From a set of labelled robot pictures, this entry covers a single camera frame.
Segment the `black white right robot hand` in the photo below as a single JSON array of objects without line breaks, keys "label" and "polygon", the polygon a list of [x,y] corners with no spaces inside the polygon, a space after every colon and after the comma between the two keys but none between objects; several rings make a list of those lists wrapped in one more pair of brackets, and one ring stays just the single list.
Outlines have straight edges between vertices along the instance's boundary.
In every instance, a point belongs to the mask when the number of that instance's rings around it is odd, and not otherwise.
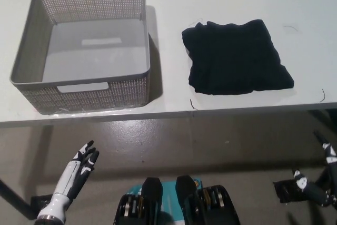
[{"label": "black white right robot hand", "polygon": [[326,168],[328,176],[331,179],[331,191],[328,193],[316,183],[309,181],[299,169],[293,170],[293,177],[297,187],[309,200],[314,201],[319,206],[327,207],[332,205],[336,209],[336,152],[332,144],[323,136],[323,134],[319,131],[314,131],[313,134],[324,150],[327,164]]}]

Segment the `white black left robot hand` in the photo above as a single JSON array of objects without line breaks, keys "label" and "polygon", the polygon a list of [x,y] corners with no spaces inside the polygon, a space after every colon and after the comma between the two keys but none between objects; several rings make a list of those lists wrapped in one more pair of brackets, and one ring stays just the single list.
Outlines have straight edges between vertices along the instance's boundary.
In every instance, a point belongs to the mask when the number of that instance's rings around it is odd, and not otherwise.
[{"label": "white black left robot hand", "polygon": [[35,224],[65,224],[66,211],[94,171],[100,154],[93,144],[93,140],[85,144],[67,164],[49,204],[39,212]]}]

